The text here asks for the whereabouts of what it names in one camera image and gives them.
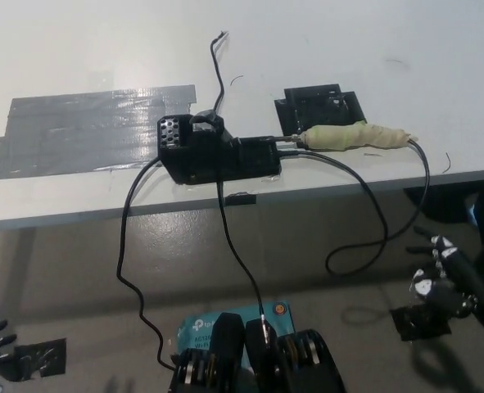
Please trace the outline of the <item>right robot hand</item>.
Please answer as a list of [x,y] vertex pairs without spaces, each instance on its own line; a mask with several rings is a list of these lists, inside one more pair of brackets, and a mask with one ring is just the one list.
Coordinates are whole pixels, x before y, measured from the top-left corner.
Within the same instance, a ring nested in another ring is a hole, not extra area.
[[427,246],[409,246],[411,255],[426,255],[431,261],[413,274],[410,290],[442,318],[466,318],[476,308],[477,297],[470,288],[468,261],[446,237],[421,226],[414,232],[429,241]]

